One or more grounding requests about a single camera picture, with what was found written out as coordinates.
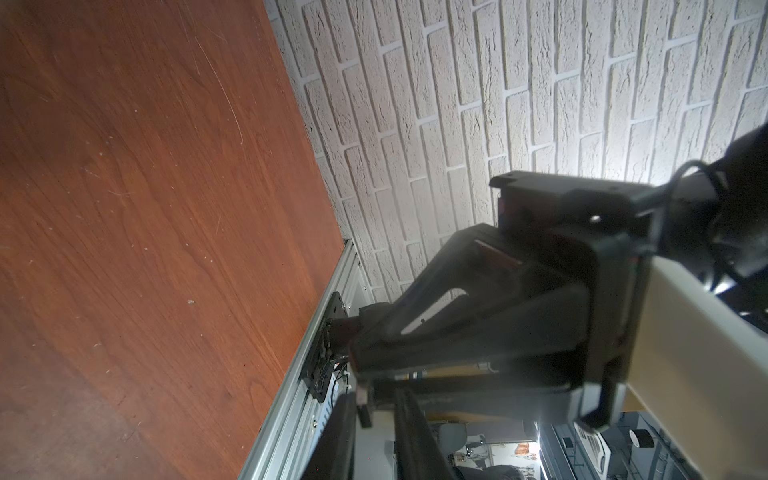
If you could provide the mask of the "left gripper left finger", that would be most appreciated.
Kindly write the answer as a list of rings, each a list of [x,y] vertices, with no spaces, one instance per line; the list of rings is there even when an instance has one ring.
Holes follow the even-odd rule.
[[[356,429],[356,394],[341,395],[300,479],[353,479]]]

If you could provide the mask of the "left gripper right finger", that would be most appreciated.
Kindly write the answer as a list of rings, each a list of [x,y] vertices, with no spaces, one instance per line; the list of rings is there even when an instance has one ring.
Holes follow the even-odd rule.
[[[410,390],[398,389],[395,392],[394,423],[398,479],[455,478]]]

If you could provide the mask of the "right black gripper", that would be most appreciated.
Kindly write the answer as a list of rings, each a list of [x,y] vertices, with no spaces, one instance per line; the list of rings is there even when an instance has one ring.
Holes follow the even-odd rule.
[[[455,233],[352,340],[365,405],[391,410],[396,393],[406,391],[427,413],[575,419],[603,430],[618,420],[626,397],[660,231],[657,195],[648,185],[523,171],[495,176],[490,185],[500,192],[504,235],[487,224]],[[383,378],[558,354],[581,343],[583,389],[479,376]]]

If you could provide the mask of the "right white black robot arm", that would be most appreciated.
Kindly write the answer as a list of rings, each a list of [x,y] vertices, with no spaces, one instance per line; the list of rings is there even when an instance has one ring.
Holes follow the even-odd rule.
[[[455,232],[349,344],[364,426],[407,391],[432,410],[614,423],[652,262],[767,322],[767,130],[661,186],[511,171],[496,225]]]

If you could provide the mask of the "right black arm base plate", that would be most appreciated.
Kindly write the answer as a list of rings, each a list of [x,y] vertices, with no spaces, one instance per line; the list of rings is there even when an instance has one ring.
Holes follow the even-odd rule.
[[[320,404],[325,402],[335,365],[341,359],[331,345],[332,323],[346,318],[347,310],[344,308],[341,294],[334,291],[326,304],[300,370],[300,380],[307,387],[310,396]]]

